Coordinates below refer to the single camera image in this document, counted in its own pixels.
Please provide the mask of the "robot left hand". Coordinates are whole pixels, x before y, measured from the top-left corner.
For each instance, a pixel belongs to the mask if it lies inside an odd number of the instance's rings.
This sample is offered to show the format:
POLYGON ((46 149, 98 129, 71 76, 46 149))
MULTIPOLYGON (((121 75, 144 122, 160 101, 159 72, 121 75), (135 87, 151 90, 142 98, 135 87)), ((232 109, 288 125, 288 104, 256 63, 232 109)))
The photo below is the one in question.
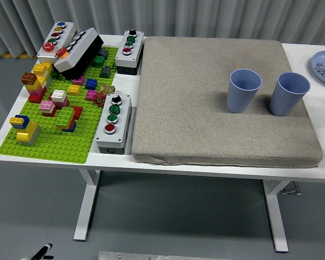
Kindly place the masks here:
POLYGON ((51 243, 48 243, 41 247, 37 253, 33 256, 23 257, 21 260, 41 260, 41 259, 54 259, 54 256, 47 255, 47 252, 53 247, 51 243))

